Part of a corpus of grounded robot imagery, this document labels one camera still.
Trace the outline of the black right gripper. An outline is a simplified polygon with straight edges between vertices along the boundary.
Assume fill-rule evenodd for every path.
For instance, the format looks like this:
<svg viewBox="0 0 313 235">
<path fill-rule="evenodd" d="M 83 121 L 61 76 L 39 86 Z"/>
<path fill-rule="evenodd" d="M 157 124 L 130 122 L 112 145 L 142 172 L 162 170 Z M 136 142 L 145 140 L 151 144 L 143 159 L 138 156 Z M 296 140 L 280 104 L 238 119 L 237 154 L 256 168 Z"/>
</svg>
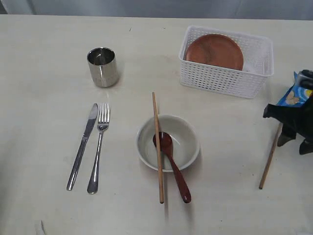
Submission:
<svg viewBox="0 0 313 235">
<path fill-rule="evenodd" d="M 264 109 L 264 118 L 274 118 L 293 131 L 302 135 L 303 142 L 299 147 L 299 154 L 313 153 L 313 98 L 310 97 L 301 107 L 287 107 L 268 104 Z M 283 146 L 293 140 L 293 131 L 282 130 L 277 146 Z"/>
</svg>

